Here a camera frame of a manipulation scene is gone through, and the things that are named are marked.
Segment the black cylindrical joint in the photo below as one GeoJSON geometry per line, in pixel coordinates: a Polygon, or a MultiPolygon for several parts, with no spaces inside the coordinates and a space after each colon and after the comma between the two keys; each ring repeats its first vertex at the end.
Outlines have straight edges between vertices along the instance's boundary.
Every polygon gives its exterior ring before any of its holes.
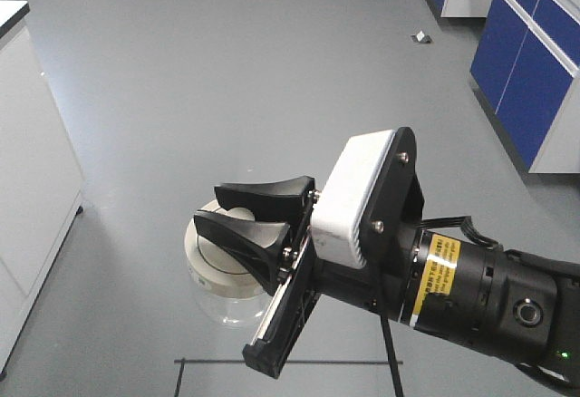
{"type": "Polygon", "coordinates": [[[511,363],[546,348],[557,288],[546,273],[498,250],[422,231],[401,321],[511,363]]]}

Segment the robotic arm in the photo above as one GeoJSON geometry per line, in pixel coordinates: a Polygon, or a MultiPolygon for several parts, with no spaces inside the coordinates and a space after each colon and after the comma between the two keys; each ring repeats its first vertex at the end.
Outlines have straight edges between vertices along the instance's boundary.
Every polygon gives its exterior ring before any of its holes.
{"type": "Polygon", "coordinates": [[[215,187],[224,209],[199,210],[198,233],[272,295],[246,364],[277,378],[321,294],[381,318],[402,396],[389,320],[496,356],[568,396],[580,396],[580,266],[483,237],[469,217],[423,220],[409,128],[351,138],[323,192],[301,177],[215,187]],[[461,228],[470,241],[433,232],[461,228]]]}

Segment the circular button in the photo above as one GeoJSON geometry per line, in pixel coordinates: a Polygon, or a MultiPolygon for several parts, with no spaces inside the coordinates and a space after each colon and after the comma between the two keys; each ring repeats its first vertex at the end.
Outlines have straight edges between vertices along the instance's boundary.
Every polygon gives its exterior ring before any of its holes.
{"type": "Polygon", "coordinates": [[[540,305],[531,299],[522,299],[514,305],[514,316],[523,326],[538,326],[542,323],[543,315],[540,305]]]}

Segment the cable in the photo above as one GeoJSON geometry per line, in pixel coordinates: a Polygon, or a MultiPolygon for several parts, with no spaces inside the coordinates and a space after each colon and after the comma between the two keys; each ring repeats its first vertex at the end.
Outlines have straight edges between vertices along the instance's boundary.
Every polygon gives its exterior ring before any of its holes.
{"type": "Polygon", "coordinates": [[[473,225],[471,216],[459,216],[456,218],[430,218],[422,220],[417,228],[436,229],[436,228],[460,228],[461,232],[470,241],[478,246],[483,246],[491,250],[503,252],[503,246],[493,238],[485,237],[479,234],[473,225]]]}

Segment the white cabinet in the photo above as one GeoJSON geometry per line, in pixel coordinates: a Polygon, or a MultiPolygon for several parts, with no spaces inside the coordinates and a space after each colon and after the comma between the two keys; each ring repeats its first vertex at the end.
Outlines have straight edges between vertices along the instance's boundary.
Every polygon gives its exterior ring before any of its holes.
{"type": "Polygon", "coordinates": [[[82,173],[24,25],[0,1],[0,363],[81,204],[82,173]]]}

